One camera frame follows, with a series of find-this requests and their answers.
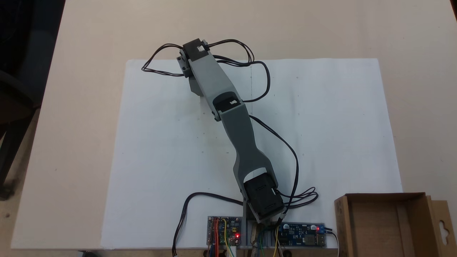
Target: table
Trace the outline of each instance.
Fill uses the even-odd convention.
[[[239,39],[258,59],[378,58],[403,189],[449,200],[457,219],[457,23],[449,0],[68,0],[13,248],[100,248],[125,63],[197,37]],[[236,45],[218,51],[244,57]]]

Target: floor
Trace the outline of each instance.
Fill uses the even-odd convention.
[[[0,256],[1,257],[78,257],[81,255],[75,250],[11,250],[11,237],[16,220],[19,200],[21,199],[22,187],[27,171],[27,165],[32,150],[33,137],[37,128],[39,112],[36,113],[30,124],[27,134],[17,152],[11,166],[6,183],[13,186],[15,194],[8,201],[0,201]],[[203,250],[178,251],[180,257],[201,257]],[[336,249],[310,249],[305,251],[292,251],[293,255],[302,257],[334,257]],[[171,257],[170,250],[135,250],[135,251],[98,251],[102,257]],[[244,251],[237,251],[237,256],[242,256]],[[272,256],[271,250],[266,251],[266,256]]]

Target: brown cardboard box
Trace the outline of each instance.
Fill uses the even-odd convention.
[[[335,200],[335,214],[340,257],[457,256],[447,201],[425,193],[349,193]]]

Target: black cable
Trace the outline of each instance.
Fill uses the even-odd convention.
[[[224,43],[237,43],[237,44],[241,45],[245,49],[245,51],[246,51],[246,53],[248,55],[248,62],[241,63],[241,62],[232,60],[232,59],[224,57],[224,56],[213,55],[214,58],[220,59],[220,60],[217,61],[218,63],[228,64],[228,65],[235,66],[235,67],[248,67],[248,66],[251,66],[252,64],[262,64],[264,66],[265,72],[266,72],[266,90],[265,90],[265,92],[261,96],[259,96],[258,98],[255,98],[255,99],[252,99],[252,100],[243,100],[243,102],[255,102],[255,101],[258,101],[258,100],[262,99],[270,91],[270,83],[271,83],[270,71],[268,70],[268,67],[266,66],[266,64],[264,62],[262,62],[262,61],[255,61],[254,53],[252,52],[252,50],[246,44],[244,44],[243,42],[241,42],[239,40],[236,40],[236,39],[225,39],[225,40],[222,40],[222,41],[219,41],[219,42],[208,44],[208,45],[206,45],[204,47],[205,47],[206,50],[209,50],[213,46],[217,46],[217,45],[224,44]],[[154,58],[154,56],[156,56],[156,54],[159,53],[160,51],[162,51],[163,49],[169,48],[169,47],[175,47],[175,48],[179,48],[179,49],[184,49],[182,46],[179,46],[177,44],[171,44],[171,43],[164,44],[163,46],[159,47],[154,52],[154,54],[151,56],[151,58],[149,58],[149,60],[143,65],[141,70],[144,71],[144,72],[152,72],[152,73],[157,73],[157,74],[165,75],[165,76],[173,76],[173,77],[182,77],[182,76],[184,76],[184,74],[171,73],[171,72],[168,72],[168,71],[154,70],[154,69],[148,68],[148,66],[151,63],[151,61]]]
[[[243,100],[243,102],[258,101],[258,100],[262,99],[264,96],[266,96],[268,94],[268,92],[270,91],[270,85],[271,85],[270,70],[268,70],[268,67],[266,66],[266,64],[264,62],[252,61],[252,62],[247,62],[247,63],[241,63],[239,61],[232,60],[225,56],[220,56],[220,55],[213,55],[213,56],[216,59],[220,59],[217,61],[218,63],[228,64],[228,65],[235,66],[235,67],[248,67],[248,66],[251,66],[252,64],[261,64],[265,68],[265,72],[266,72],[266,90],[265,90],[265,92],[258,98],[255,98],[252,100]]]
[[[287,145],[287,147],[290,149],[290,151],[293,153],[293,156],[295,157],[295,163],[296,163],[295,179],[293,181],[292,193],[290,194],[290,196],[288,196],[289,203],[287,204],[286,210],[283,212],[283,214],[285,215],[291,207],[292,200],[294,199],[295,191],[297,190],[297,185],[298,185],[298,157],[297,157],[297,154],[295,153],[293,148],[289,145],[289,143],[287,143],[280,135],[278,135],[278,133],[276,133],[276,131],[274,131],[272,128],[270,128],[268,125],[266,125],[263,121],[261,121],[257,117],[254,117],[252,115],[249,115],[249,117],[251,117],[251,119],[255,120],[258,124],[260,124],[266,130],[270,131],[273,135],[275,135],[277,138],[279,138],[279,140],[281,140],[283,143],[285,143]],[[281,221],[282,221],[282,219],[279,218],[276,225],[279,225],[279,223],[281,223]]]
[[[164,44],[163,46],[159,47],[159,48],[154,52],[154,54],[151,56],[151,58],[149,58],[149,60],[143,65],[143,67],[141,68],[141,70],[144,71],[144,72],[153,72],[153,73],[157,73],[157,74],[160,74],[160,75],[172,76],[172,77],[182,77],[182,76],[184,76],[184,74],[171,73],[171,72],[168,72],[168,71],[154,70],[154,69],[148,68],[148,66],[149,66],[149,64],[151,63],[151,61],[152,61],[152,59],[154,58],[154,56],[156,56],[156,54],[158,54],[158,53],[159,53],[160,51],[162,51],[163,49],[169,48],[169,47],[175,47],[175,48],[183,49],[182,46],[179,46],[179,45],[177,45],[177,44],[170,44],[170,43]]]
[[[243,42],[241,42],[239,40],[236,40],[236,39],[225,39],[225,40],[221,40],[221,41],[216,42],[216,43],[211,43],[211,44],[206,45],[205,49],[209,50],[213,46],[217,46],[217,45],[224,44],[224,43],[230,43],[230,42],[237,43],[237,44],[241,45],[245,49],[245,51],[246,51],[246,53],[248,55],[248,63],[255,61],[254,53],[252,52],[252,50],[245,43],[243,43]]]
[[[275,190],[275,191],[278,194],[280,194],[280,195],[282,195],[282,196],[284,196],[286,198],[291,198],[289,195],[285,195],[285,194],[281,193],[279,190]],[[314,196],[314,198],[312,198],[311,200],[306,201],[306,202],[302,202],[302,203],[295,204],[295,205],[290,205],[289,208],[290,209],[295,209],[295,208],[298,208],[298,207],[302,207],[302,206],[308,205],[308,204],[314,202],[315,200],[317,200],[317,198],[319,197],[319,194],[316,192],[316,187],[310,187],[306,191],[304,191],[303,193],[293,196],[293,198],[295,198],[297,200],[292,201],[291,203],[297,203],[297,202],[303,201],[304,199],[306,199],[308,197],[311,197],[311,196]]]
[[[173,237],[173,246],[171,248],[173,256],[178,255],[178,253],[176,252],[176,240],[178,238],[179,231],[181,230],[181,227],[184,224],[184,220],[186,219],[187,206],[189,205],[189,201],[194,196],[197,196],[197,195],[206,195],[206,196],[209,196],[209,197],[217,198],[217,199],[220,199],[220,200],[223,200],[223,201],[227,201],[227,202],[230,202],[230,203],[236,203],[238,205],[243,206],[243,202],[241,202],[241,201],[238,201],[238,200],[235,200],[235,199],[232,199],[232,198],[228,198],[228,197],[225,197],[225,196],[221,196],[221,195],[218,195],[218,194],[214,194],[214,193],[196,192],[196,193],[192,193],[191,195],[189,195],[187,197],[187,199],[185,200],[185,202],[184,202],[184,206],[182,207],[181,218],[179,219],[179,223],[178,223],[178,226],[176,227],[176,231],[175,231],[175,236]]]

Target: circuit board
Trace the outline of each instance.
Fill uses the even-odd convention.
[[[325,247],[324,224],[281,223],[278,243],[282,246]]]
[[[227,239],[228,246],[237,246],[241,242],[241,217],[215,217],[208,216],[207,223],[207,245],[214,243],[214,231],[217,224],[217,234],[219,237],[219,245],[225,245],[225,222],[227,221]]]

